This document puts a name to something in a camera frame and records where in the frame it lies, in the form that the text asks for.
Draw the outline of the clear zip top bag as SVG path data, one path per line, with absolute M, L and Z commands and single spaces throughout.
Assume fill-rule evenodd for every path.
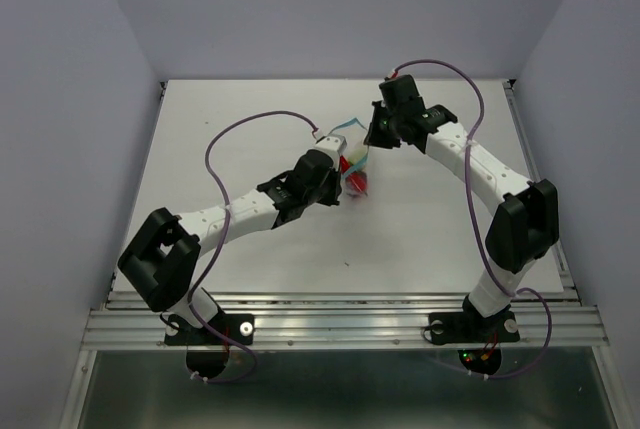
M 368 195 L 367 162 L 369 147 L 364 144 L 368 128 L 358 119 L 352 118 L 329 131 L 330 135 L 345 139 L 346 148 L 340 159 L 343 191 L 350 197 Z

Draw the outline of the red chili pepper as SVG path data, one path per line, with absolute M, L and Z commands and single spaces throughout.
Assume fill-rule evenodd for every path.
M 367 157 L 352 162 L 340 157 L 341 179 L 346 193 L 351 197 L 368 195 L 368 177 L 366 173 Z

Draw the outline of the white daikon radish with leaves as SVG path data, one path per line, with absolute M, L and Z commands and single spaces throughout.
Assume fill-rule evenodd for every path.
M 356 144 L 353 146 L 348 154 L 346 155 L 346 159 L 351 166 L 365 166 L 368 159 L 369 147 L 363 144 Z

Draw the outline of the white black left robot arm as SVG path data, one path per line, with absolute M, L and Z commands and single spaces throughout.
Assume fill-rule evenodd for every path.
M 119 272 L 151 311 L 176 315 L 199 342 L 213 342 L 222 333 L 221 309 L 192 281 L 198 261 L 219 244 L 290 223 L 313 204 L 337 205 L 340 179 L 340 153 L 313 148 L 293 169 L 226 205 L 183 214 L 156 209 L 120 255 Z

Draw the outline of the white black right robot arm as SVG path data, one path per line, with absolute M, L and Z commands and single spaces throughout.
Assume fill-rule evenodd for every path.
M 558 241 L 557 189 L 509 169 L 446 107 L 426 107 L 412 76 L 387 79 L 379 89 L 382 99 L 373 103 L 365 144 L 417 148 L 465 184 L 469 205 L 478 198 L 492 216 L 480 240 L 488 267 L 467 296 L 472 308 L 460 315 L 463 333 L 482 339 L 495 329 L 495 315 L 510 304 L 526 272 Z

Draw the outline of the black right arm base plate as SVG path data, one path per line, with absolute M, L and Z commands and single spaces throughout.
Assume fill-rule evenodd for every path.
M 427 331 L 434 345 L 484 344 L 494 336 L 498 343 L 520 341 L 515 314 L 511 311 L 490 318 L 467 312 L 432 312 L 428 316 Z

